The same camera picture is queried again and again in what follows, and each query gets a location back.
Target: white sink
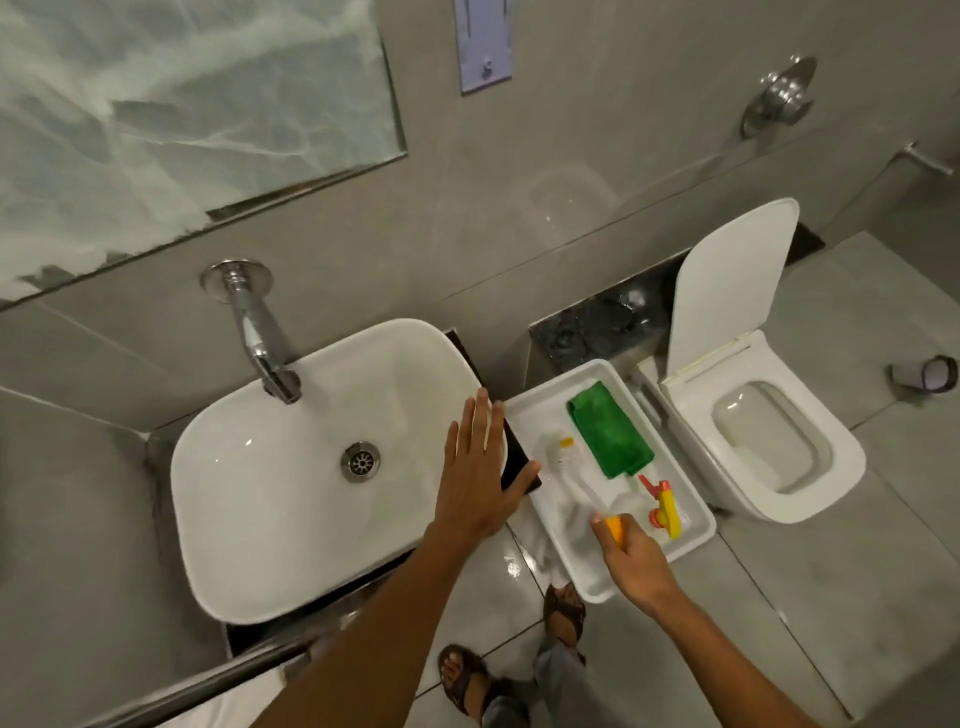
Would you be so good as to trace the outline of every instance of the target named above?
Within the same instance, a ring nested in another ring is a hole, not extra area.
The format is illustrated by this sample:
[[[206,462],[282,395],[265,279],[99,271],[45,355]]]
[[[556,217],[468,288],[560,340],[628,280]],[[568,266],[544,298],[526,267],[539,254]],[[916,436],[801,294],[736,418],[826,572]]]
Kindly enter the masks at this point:
[[[202,412],[174,452],[183,563],[221,621],[278,617],[414,546],[433,518],[446,429],[479,386],[442,333],[410,319],[293,368],[300,401],[248,384]],[[361,483],[341,471],[358,441],[380,452]]]

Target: sink drain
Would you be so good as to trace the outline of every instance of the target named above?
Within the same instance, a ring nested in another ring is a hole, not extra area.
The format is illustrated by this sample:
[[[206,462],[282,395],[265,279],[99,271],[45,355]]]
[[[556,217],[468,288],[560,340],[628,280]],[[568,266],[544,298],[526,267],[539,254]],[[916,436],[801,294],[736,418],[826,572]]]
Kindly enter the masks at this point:
[[[376,475],[380,450],[373,443],[353,443],[340,458],[340,471],[351,483],[363,483]]]

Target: brown sandal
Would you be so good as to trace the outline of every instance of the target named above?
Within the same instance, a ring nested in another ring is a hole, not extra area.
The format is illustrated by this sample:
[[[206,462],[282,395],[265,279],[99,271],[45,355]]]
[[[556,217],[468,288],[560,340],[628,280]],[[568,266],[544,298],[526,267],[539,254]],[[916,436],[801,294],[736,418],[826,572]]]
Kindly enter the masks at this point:
[[[576,604],[570,604],[568,601],[563,601],[560,599],[560,595],[557,594],[557,590],[551,584],[547,588],[546,594],[543,596],[544,625],[548,623],[550,615],[552,615],[554,612],[559,612],[570,620],[570,623],[573,624],[573,631],[577,635],[577,642],[579,642],[581,636],[584,634],[584,621],[587,619],[587,605],[581,604],[578,607]],[[579,651],[577,651],[577,657],[580,658],[580,662],[582,662],[584,665],[587,664],[587,658],[584,657]]]
[[[453,685],[448,688],[443,683],[444,660],[446,660],[446,658],[451,654],[455,653],[460,655],[463,668],[461,669],[460,674],[457,675],[457,679],[453,681]],[[470,684],[470,678],[477,673],[490,677],[490,670],[487,668],[487,663],[485,663],[483,658],[480,657],[480,655],[478,655],[476,652],[462,646],[461,644],[448,644],[440,651],[440,654],[437,655],[437,671],[441,676],[441,687],[443,687],[446,696],[450,698],[450,702],[457,706],[458,711],[463,713],[465,716],[468,716],[469,713],[467,712],[466,704],[467,686]],[[487,694],[484,695],[483,698],[483,705],[480,708],[481,718],[483,717],[483,713],[487,711],[487,707],[492,703],[493,699],[501,695],[516,697],[513,682],[506,678],[491,680],[490,687],[487,689]]]

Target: green cloth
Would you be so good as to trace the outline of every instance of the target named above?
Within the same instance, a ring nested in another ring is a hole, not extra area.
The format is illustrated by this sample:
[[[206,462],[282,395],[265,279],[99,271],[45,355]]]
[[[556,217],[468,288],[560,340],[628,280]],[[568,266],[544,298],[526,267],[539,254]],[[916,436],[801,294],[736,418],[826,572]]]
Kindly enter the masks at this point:
[[[654,452],[603,382],[567,402],[566,411],[607,478],[636,475],[654,459]]]

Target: white toilet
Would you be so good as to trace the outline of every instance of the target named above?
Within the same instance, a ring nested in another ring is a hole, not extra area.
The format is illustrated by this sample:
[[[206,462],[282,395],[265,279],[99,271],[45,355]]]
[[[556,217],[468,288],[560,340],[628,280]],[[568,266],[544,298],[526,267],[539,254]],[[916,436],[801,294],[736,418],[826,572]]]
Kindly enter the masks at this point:
[[[795,523],[863,475],[863,448],[767,345],[766,321],[800,206],[776,200],[704,238],[677,277],[665,367],[635,379],[708,479],[707,502]]]

